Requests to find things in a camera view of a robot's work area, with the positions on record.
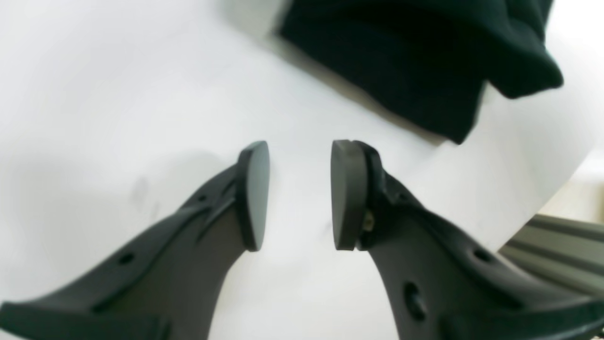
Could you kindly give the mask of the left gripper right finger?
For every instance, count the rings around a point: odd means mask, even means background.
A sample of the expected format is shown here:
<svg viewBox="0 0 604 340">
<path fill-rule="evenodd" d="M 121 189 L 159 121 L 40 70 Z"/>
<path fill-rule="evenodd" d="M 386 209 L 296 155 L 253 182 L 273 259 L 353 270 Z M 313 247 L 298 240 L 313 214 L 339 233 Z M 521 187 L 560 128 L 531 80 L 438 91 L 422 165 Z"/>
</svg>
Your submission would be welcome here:
<svg viewBox="0 0 604 340">
<path fill-rule="evenodd" d="M 534 278 L 424 207 L 375 148 L 336 140 L 331 202 L 338 250 L 379 271 L 401 340 L 590 340 L 603 301 Z"/>
</svg>

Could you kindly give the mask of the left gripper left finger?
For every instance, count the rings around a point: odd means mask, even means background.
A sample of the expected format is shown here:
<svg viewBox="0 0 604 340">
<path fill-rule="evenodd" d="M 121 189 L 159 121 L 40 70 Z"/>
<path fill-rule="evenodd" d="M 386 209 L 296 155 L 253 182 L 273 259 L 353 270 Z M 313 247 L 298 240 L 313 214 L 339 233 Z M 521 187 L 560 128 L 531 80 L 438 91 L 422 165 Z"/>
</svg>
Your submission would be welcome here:
<svg viewBox="0 0 604 340">
<path fill-rule="evenodd" d="M 1 306 L 1 328 L 28 340 L 205 340 L 229 269 L 261 249 L 269 196 L 265 141 L 173 214 L 67 286 Z"/>
</svg>

